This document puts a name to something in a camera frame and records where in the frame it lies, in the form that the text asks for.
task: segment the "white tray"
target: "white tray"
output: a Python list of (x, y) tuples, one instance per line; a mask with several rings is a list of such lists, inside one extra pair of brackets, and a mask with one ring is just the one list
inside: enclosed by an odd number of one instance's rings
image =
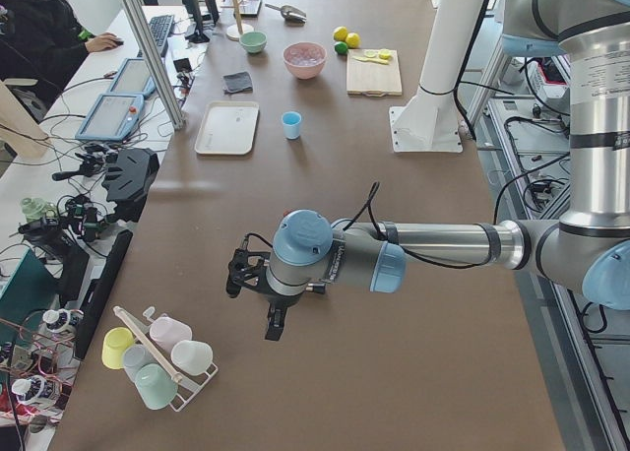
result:
[(211, 101), (195, 141), (195, 152), (240, 156), (249, 153), (257, 119), (256, 101)]

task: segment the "keyboard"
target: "keyboard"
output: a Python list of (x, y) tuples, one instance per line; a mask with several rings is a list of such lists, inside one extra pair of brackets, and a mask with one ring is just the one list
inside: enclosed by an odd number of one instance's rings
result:
[[(168, 49), (168, 35), (175, 23), (174, 15), (153, 16), (149, 21), (149, 29), (154, 37), (157, 46), (157, 53), (160, 57), (166, 54)], [(138, 52), (138, 57), (142, 57), (142, 50)]]

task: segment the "white cup rack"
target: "white cup rack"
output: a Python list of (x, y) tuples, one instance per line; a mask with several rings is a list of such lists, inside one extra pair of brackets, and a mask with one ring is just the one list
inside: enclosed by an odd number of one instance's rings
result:
[[(198, 383), (185, 375), (170, 362), (169, 359), (159, 351), (158, 347), (147, 338), (150, 325), (147, 325), (129, 313), (127, 310), (120, 306), (113, 307), (114, 314), (120, 318), (127, 328), (131, 330), (134, 336), (147, 348), (147, 351), (156, 359), (157, 363), (170, 375), (170, 379), (178, 385), (177, 395), (170, 402), (170, 407), (176, 412), (181, 412), (192, 400), (201, 392), (201, 390), (210, 382), (210, 380), (219, 372), (219, 368), (213, 362), (208, 370), (200, 374), (199, 378), (203, 378), (203, 382)], [(155, 320), (153, 314), (156, 309), (152, 306), (147, 308), (143, 312), (143, 316), (149, 323), (153, 323)]]

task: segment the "person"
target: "person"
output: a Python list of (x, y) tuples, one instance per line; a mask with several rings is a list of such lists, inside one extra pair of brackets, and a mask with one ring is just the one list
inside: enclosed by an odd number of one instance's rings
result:
[(88, 54), (113, 49), (121, 41), (105, 32), (92, 36), (66, 0), (0, 0), (14, 15), (13, 35), (0, 37), (3, 78), (37, 79), (35, 94), (51, 104)]

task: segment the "metal scoop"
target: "metal scoop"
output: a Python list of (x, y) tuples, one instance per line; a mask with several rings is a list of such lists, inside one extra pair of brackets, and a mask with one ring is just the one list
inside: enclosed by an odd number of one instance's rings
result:
[(289, 5), (283, 6), (275, 6), (270, 5), (269, 3), (265, 3), (267, 8), (271, 8), (272, 10), (280, 11), (280, 14), (283, 15), (285, 21), (291, 21), (294, 23), (306, 23), (306, 13), (297, 8)]

